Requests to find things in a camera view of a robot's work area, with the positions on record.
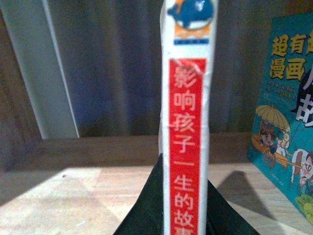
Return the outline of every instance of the wooden panel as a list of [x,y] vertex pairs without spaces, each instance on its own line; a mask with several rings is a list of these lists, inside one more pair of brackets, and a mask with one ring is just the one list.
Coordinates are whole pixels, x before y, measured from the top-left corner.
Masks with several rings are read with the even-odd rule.
[[0,12],[0,169],[41,139],[18,62]]
[[[250,133],[210,140],[209,180],[248,223],[262,235],[312,235],[308,220],[247,162]],[[0,191],[1,234],[112,235],[157,160],[157,136],[50,140],[38,147],[29,165],[0,178],[8,187]]]
[[313,11],[312,0],[291,0],[286,8],[286,15],[307,13]]

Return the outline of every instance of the comic book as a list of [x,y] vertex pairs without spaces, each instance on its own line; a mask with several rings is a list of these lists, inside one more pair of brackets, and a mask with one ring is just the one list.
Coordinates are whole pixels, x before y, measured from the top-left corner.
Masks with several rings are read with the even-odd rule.
[[248,158],[313,224],[313,13],[273,19]]

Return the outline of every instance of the cartoon illustration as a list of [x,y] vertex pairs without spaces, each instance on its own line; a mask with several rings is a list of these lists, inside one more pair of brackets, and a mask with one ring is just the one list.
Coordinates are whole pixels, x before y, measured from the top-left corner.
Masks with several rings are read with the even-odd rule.
[[290,136],[284,130],[282,130],[281,133],[283,134],[283,137],[281,139],[279,137],[276,137],[276,141],[277,141],[276,152],[283,156],[286,156],[286,153],[288,154],[288,148],[290,145]]
[[308,221],[313,224],[313,198],[302,194],[301,196],[296,197],[295,201],[303,214],[305,214]]
[[262,123],[260,128],[260,138],[259,143],[261,146],[269,147],[271,153],[276,151],[276,146],[274,146],[275,131],[272,124],[267,121]]
[[256,109],[256,114],[262,118],[260,124],[259,134],[253,134],[252,145],[255,149],[263,153],[263,159],[265,165],[273,169],[276,166],[276,162],[280,163],[284,169],[287,169],[288,165],[295,165],[291,163],[286,156],[277,152],[280,145],[274,144],[275,132],[274,126],[281,131],[290,131],[290,126],[284,115],[277,110],[274,106],[260,105]]
[[[248,158],[313,223],[313,13],[272,21]],[[273,131],[264,131],[271,124]]]
[[185,0],[180,6],[176,3],[167,13],[180,27],[195,30],[211,23],[214,10],[210,0]]
[[293,154],[292,162],[300,164],[301,168],[292,167],[291,183],[293,184],[294,176],[300,174],[299,195],[313,196],[313,152],[298,149]]

